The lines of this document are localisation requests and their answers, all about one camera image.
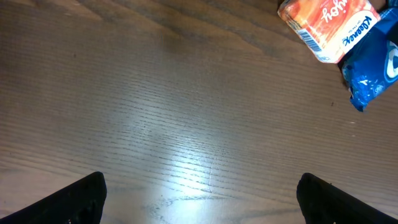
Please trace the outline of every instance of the wood grain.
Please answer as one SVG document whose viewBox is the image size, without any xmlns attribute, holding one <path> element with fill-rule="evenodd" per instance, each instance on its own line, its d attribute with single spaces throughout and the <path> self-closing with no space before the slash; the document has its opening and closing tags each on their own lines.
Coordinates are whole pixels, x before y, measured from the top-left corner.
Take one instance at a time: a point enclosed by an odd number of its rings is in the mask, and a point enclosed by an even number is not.
<svg viewBox="0 0 398 224">
<path fill-rule="evenodd" d="M 102 223 L 304 223 L 304 172 L 398 217 L 398 88 L 355 111 L 276 8 L 0 0 L 0 217 L 95 170 Z"/>
</svg>

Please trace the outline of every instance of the plastic packaging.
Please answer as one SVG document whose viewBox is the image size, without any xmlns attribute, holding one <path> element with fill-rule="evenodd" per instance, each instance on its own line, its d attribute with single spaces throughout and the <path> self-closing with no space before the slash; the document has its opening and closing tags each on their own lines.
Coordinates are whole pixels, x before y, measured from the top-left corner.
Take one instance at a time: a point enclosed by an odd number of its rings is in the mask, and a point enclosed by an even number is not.
<svg viewBox="0 0 398 224">
<path fill-rule="evenodd" d="M 380 20 L 368 0 L 285 0 L 278 14 L 326 63 L 338 63 Z"/>
<path fill-rule="evenodd" d="M 347 54 L 342 72 L 359 111 L 398 79 L 398 1 L 390 1 L 378 22 Z"/>
</svg>

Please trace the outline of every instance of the kleenex logo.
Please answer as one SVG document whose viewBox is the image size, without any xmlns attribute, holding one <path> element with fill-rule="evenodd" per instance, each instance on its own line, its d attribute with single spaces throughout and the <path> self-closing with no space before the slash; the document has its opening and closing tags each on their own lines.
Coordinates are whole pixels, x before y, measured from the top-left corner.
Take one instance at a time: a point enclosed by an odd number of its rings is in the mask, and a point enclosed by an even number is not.
<svg viewBox="0 0 398 224">
<path fill-rule="evenodd" d="M 371 21 L 372 19 L 369 16 L 365 16 L 364 21 L 362 22 L 361 25 L 359 25 L 354 34 L 351 34 L 350 36 L 347 36 L 346 38 L 343 39 L 344 46 L 347 46 L 347 44 L 353 42 L 358 36 L 360 36 L 363 33 L 364 30 L 368 30 Z"/>
</svg>

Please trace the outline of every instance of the white label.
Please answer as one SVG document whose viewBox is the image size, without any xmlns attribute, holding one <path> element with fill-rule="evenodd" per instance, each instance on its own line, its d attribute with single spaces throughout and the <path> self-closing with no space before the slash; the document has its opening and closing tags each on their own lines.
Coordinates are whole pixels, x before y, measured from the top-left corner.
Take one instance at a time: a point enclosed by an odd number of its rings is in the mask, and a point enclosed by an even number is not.
<svg viewBox="0 0 398 224">
<path fill-rule="evenodd" d="M 341 31 L 341 45 L 344 53 L 349 52 L 377 23 L 371 11 L 354 14 Z"/>
</svg>

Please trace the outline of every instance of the blue plastic package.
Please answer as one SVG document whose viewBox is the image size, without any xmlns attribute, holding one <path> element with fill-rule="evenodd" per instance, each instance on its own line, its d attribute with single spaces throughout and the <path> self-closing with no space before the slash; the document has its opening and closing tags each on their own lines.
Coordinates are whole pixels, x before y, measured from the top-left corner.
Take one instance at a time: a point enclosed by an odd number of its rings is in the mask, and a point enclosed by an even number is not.
<svg viewBox="0 0 398 224">
<path fill-rule="evenodd" d="M 389 9 L 347 54 L 342 67 L 351 92 L 351 102 L 359 111 L 398 79 L 398 0 L 389 1 Z"/>
</svg>

